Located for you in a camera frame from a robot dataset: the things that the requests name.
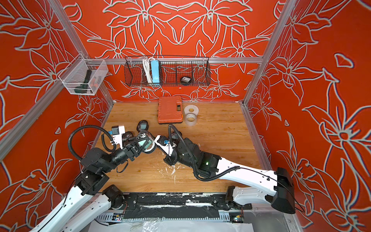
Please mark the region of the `aluminium frame post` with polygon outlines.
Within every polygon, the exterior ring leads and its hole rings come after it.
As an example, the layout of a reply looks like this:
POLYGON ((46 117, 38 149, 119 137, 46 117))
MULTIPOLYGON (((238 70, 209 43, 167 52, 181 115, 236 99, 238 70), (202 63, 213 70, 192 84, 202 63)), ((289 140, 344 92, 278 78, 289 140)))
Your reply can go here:
POLYGON ((88 54, 86 48, 84 47, 80 37, 78 36, 74 26, 70 22, 62 4, 60 1, 48 1, 54 14, 57 16, 59 22, 64 28, 64 31, 69 37, 69 40, 76 49, 78 55, 69 63, 67 68, 62 72, 60 80, 64 82, 67 78, 76 75, 83 65, 86 65, 88 69, 97 70, 100 66, 103 66, 103 70, 107 71, 107 62, 103 59, 93 59, 88 54))
POLYGON ((242 105, 244 107, 247 107, 250 99, 252 98, 254 89, 258 85, 258 81, 262 77, 262 73, 265 70, 266 66, 268 65, 268 61, 269 61, 271 55, 273 54, 273 50, 278 43, 278 39, 279 39, 280 35, 282 34, 282 32, 284 30, 284 27, 285 27, 285 25, 288 21, 288 18, 290 16, 292 10, 294 9, 294 6, 295 6, 296 3, 297 3, 296 0, 286 1, 286 4, 283 8, 283 11, 281 12, 281 15, 279 16, 279 18, 277 20, 276 26, 275 26, 275 28, 273 30, 273 33, 271 35, 271 38, 268 42, 267 48, 265 49, 264 55, 262 57, 262 62, 258 66, 258 68, 256 70, 256 73, 255 73, 252 81, 250 82, 250 85, 249 85, 249 88, 246 92, 246 95, 245 95, 245 97, 242 101, 242 105))

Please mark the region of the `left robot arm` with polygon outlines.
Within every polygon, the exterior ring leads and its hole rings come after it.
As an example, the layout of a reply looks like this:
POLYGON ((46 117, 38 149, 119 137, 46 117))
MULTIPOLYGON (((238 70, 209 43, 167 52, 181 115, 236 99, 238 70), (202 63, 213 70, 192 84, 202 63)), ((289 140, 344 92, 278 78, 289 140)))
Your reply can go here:
POLYGON ((107 173, 128 160, 134 160, 152 145, 149 137, 130 139, 124 147, 107 154, 94 148, 82 159, 84 171, 75 179, 61 202, 38 224, 34 232, 79 232, 97 216, 109 210, 127 207, 123 192, 115 185, 102 187, 107 173))

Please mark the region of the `aluminium frame post right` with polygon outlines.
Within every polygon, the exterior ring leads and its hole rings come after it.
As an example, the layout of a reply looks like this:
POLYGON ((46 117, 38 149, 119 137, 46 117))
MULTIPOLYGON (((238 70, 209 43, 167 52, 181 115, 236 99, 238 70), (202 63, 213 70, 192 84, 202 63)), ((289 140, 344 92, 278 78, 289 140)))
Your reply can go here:
POLYGON ((277 20, 276 26, 275 26, 275 28, 273 30, 273 33, 271 35, 271 38, 268 42, 267 48, 265 49, 264 55, 262 57, 262 62, 258 66, 258 68, 256 70, 256 73, 255 73, 252 81, 250 82, 250 85, 249 85, 249 88, 246 92, 246 95, 245 95, 245 97, 242 101, 242 105, 244 107, 247 107, 250 99, 252 98, 254 89, 258 85, 258 81, 262 77, 262 73, 265 70, 266 66, 268 65, 268 61, 269 61, 271 55, 273 54, 273 50, 278 43, 278 39, 279 39, 280 35, 282 34, 282 32, 284 30, 284 27, 285 27, 285 25, 288 21, 288 18, 290 16, 292 10, 294 9, 294 6, 295 6, 296 3, 297 3, 296 0, 286 1, 286 4, 283 8, 283 11, 281 12, 281 15, 279 16, 279 18, 277 20))

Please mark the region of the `aluminium frame post left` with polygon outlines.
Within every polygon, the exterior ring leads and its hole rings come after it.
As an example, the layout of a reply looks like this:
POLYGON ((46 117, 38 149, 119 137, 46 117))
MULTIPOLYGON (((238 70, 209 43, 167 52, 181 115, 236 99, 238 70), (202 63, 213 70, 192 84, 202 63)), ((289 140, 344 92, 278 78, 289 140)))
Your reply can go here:
POLYGON ((100 66, 103 66, 103 70, 107 71, 107 62, 103 59, 93 59, 88 54, 86 48, 84 47, 80 37, 78 36, 74 26, 70 22, 62 4, 60 1, 48 1, 54 14, 57 16, 59 22, 64 28, 64 31, 69 37, 69 40, 76 49, 78 55, 69 63, 67 68, 62 72, 60 80, 64 82, 67 78, 76 75, 83 65, 86 65, 88 69, 97 70, 100 66))

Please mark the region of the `blue power strip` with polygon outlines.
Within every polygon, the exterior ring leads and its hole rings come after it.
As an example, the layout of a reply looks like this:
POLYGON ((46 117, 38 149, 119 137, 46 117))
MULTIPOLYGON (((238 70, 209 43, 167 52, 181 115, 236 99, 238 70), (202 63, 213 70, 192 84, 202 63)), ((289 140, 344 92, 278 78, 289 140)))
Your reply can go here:
POLYGON ((154 85, 160 85, 160 75, 159 75, 159 61, 151 61, 151 71, 152 71, 152 83, 154 85))

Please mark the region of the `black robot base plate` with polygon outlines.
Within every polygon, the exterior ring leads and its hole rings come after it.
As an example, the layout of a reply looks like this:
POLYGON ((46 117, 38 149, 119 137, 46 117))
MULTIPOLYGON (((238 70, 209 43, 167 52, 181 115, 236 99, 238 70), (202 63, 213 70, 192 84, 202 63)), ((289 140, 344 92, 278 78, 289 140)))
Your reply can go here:
POLYGON ((119 209, 110 209, 98 222, 123 223, 147 220, 234 222, 251 209, 233 202, 226 193, 125 193, 119 209))

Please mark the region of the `orange plastic tool case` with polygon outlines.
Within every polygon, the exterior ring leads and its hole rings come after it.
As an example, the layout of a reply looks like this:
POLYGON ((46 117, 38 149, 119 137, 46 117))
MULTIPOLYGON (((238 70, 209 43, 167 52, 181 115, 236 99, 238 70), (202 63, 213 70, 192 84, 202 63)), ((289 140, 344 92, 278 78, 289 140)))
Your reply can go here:
POLYGON ((183 106, 180 96, 160 97, 157 109, 159 124, 183 122, 183 106))

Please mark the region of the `green charger plug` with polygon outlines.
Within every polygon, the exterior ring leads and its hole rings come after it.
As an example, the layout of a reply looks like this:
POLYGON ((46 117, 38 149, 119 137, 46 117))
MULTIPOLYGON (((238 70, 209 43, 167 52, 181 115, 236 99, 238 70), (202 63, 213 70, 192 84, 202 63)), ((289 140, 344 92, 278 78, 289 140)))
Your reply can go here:
POLYGON ((139 147, 143 149, 148 149, 151 146, 151 144, 152 144, 151 140, 148 139, 138 142, 139 147))

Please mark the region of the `green screwdriver in box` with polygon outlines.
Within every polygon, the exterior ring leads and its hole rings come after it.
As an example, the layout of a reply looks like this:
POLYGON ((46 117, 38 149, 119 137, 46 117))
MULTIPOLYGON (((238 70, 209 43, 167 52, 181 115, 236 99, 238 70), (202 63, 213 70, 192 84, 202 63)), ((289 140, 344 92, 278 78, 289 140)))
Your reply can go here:
POLYGON ((77 93, 77 94, 87 93, 87 91, 88 91, 88 83, 90 81, 91 74, 92 74, 92 70, 88 69, 87 72, 86 72, 86 75, 85 75, 85 78, 84 78, 83 83, 80 84, 79 86, 77 86, 74 89, 74 92, 75 93, 77 93))

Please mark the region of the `aluminium horizontal back rail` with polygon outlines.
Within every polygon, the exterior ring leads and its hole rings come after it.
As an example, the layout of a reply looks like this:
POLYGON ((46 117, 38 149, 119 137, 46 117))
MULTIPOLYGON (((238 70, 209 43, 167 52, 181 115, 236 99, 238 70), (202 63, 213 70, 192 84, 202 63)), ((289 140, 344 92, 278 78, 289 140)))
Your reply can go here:
MULTIPOLYGON (((142 62, 145 58, 124 58, 124 59, 87 59, 87 63, 91 65, 99 65, 101 61, 105 61, 107 65, 124 65, 127 61, 142 62)), ((194 57, 170 57, 170 58, 155 58, 161 62, 173 61, 208 61, 210 64, 261 64, 263 57, 228 57, 228 58, 194 58, 194 57)))

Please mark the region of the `black round item in basket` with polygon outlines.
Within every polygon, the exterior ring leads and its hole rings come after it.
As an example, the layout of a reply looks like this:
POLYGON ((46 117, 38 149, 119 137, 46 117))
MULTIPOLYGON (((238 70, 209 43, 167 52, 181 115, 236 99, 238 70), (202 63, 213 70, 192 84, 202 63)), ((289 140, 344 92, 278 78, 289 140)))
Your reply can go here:
POLYGON ((188 76, 183 76, 180 79, 180 84, 183 86, 189 86, 192 83, 192 78, 188 76))

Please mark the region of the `clear acrylic wall box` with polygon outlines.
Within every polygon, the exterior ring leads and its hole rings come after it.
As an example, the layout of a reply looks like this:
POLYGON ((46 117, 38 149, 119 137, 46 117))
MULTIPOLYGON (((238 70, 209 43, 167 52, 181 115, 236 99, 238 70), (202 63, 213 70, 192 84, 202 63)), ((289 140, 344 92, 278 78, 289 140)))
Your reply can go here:
POLYGON ((77 94, 74 92, 74 89, 79 86, 80 84, 83 83, 86 72, 88 68, 86 65, 83 65, 82 68, 79 69, 78 73, 70 78, 67 78, 64 82, 62 82, 63 86, 66 88, 66 90, 71 94, 71 95, 86 95, 86 96, 94 96, 101 84, 103 83, 108 70, 104 71, 103 66, 100 66, 97 70, 92 70, 92 74, 90 77, 90 81, 88 83, 88 91, 87 93, 84 94, 77 94))

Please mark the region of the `clear packing tape roll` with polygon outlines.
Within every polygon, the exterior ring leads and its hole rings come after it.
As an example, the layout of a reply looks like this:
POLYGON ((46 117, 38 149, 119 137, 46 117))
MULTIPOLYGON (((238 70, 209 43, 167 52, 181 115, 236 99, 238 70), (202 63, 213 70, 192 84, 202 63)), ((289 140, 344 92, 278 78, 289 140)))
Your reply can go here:
POLYGON ((197 116, 194 115, 194 114, 192 114, 192 113, 186 114, 186 116, 185 116, 185 123, 188 126, 195 126, 196 123, 197 123, 197 116))

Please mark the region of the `white tape roll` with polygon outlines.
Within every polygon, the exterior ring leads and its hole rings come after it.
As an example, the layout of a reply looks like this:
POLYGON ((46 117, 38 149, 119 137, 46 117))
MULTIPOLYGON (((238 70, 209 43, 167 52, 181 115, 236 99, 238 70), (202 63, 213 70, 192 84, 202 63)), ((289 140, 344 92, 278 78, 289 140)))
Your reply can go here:
POLYGON ((187 115, 187 114, 193 114, 195 116, 197 116, 199 114, 199 108, 195 105, 187 105, 185 108, 184 108, 184 113, 187 115))

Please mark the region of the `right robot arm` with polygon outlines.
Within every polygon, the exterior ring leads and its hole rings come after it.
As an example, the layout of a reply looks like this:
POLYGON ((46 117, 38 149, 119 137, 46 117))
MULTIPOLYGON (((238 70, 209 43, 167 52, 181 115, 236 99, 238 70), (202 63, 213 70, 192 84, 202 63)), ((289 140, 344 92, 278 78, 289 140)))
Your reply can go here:
POLYGON ((157 136, 155 143, 165 154, 164 161, 172 166, 181 163, 196 170, 200 181, 217 179, 230 180, 244 187, 228 188, 226 202, 243 206, 246 204, 270 204, 277 211, 295 214, 294 184, 284 168, 277 170, 256 169, 234 163, 221 156, 201 151, 199 146, 188 138, 170 141, 165 136, 157 136))

